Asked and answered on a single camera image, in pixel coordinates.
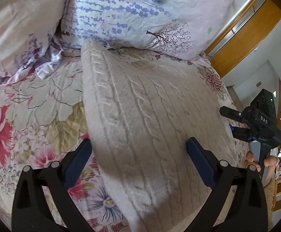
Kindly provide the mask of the person's right hand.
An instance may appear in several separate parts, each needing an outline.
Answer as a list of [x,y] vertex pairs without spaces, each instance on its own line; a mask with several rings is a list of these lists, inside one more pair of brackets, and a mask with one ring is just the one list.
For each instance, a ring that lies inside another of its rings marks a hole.
[[[275,177],[278,164],[279,164],[279,158],[275,156],[268,156],[264,160],[264,166],[265,168],[267,168],[267,175],[264,182],[262,183],[264,188],[268,186],[272,181],[272,179]],[[246,168],[248,168],[250,165],[253,165],[255,166],[258,172],[260,172],[261,170],[260,165],[254,161],[254,155],[250,151],[246,153],[244,165]]]

